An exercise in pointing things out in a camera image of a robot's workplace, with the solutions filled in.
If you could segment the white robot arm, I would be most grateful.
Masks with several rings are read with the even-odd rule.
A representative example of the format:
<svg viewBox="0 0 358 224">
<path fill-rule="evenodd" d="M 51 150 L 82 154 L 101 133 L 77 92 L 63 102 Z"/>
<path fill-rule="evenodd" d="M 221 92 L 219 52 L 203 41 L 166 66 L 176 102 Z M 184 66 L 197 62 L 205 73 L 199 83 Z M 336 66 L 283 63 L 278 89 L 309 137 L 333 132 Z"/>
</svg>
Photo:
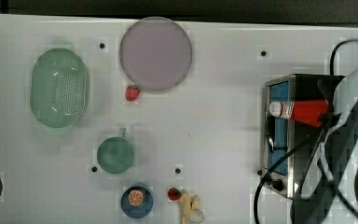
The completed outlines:
<svg viewBox="0 0 358 224">
<path fill-rule="evenodd" d="M 358 224 L 358 69 L 320 80 L 328 103 L 323 128 L 291 203 L 292 224 Z"/>
</svg>

